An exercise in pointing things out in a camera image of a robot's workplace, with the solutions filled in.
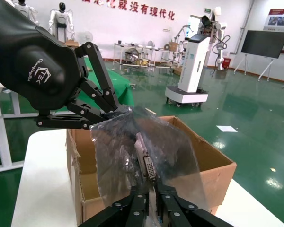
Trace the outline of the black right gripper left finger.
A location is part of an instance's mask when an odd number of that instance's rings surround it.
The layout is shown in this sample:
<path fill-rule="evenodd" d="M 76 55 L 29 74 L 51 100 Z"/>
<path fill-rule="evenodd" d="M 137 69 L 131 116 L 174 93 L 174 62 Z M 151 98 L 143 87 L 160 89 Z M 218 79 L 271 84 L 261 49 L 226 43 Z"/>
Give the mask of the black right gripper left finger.
<path fill-rule="evenodd" d="M 149 189 L 133 186 L 130 194 L 80 224 L 81 227 L 143 227 L 149 214 Z"/>

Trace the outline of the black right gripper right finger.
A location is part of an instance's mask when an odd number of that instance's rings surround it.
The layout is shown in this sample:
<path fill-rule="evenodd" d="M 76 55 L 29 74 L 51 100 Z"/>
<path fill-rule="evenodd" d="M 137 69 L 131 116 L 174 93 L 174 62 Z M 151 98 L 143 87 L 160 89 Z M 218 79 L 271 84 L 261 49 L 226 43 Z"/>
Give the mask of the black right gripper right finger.
<path fill-rule="evenodd" d="M 157 214 L 163 227 L 231 227 L 232 225 L 178 196 L 174 187 L 155 184 Z"/>

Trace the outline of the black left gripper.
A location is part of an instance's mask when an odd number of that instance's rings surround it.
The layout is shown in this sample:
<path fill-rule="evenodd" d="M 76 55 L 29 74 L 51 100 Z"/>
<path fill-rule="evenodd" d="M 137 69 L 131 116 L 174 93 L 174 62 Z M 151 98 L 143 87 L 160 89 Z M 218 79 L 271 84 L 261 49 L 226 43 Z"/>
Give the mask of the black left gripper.
<path fill-rule="evenodd" d="M 83 79 L 77 58 L 87 56 L 100 87 Z M 85 129 L 108 120 L 99 109 L 74 100 L 80 89 L 106 113 L 120 106 L 99 48 L 86 42 L 75 49 L 58 42 L 17 9 L 0 0 L 0 83 L 26 98 L 41 110 L 38 127 Z M 52 115 L 49 111 L 66 106 L 73 115 Z"/>

